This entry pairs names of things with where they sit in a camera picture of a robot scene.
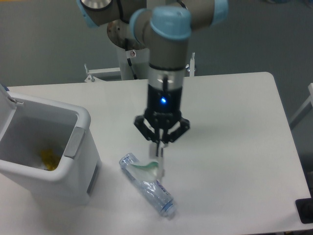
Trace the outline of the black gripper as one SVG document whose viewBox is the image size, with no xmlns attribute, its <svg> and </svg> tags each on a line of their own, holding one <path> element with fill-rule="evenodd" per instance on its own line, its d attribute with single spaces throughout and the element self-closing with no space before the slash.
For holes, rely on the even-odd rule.
<svg viewBox="0 0 313 235">
<path fill-rule="evenodd" d="M 164 148 L 168 143 L 174 143 L 190 129 L 190 121 L 181 117 L 182 87 L 174 90 L 162 91 L 151 85 L 148 85 L 147 108 L 144 115 L 136 116 L 134 119 L 135 127 L 140 131 L 142 136 L 156 144 L 154 150 L 155 157 L 164 155 Z M 147 120 L 153 131 L 144 123 Z M 169 133 L 169 129 L 164 129 L 160 139 L 159 127 L 173 127 L 176 123 L 179 126 Z"/>
</svg>

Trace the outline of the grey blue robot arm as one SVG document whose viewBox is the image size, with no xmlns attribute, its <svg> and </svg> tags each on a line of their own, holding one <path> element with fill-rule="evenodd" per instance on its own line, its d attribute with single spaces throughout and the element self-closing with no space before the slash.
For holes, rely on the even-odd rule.
<svg viewBox="0 0 313 235">
<path fill-rule="evenodd" d="M 223 21 L 228 1 L 177 0 L 153 9 L 145 0 L 79 0 L 77 5 L 88 26 L 121 20 L 149 50 L 147 107 L 134 125 L 152 142 L 153 156 L 161 156 L 168 143 L 190 128 L 180 110 L 189 38 L 193 31 Z"/>
</svg>

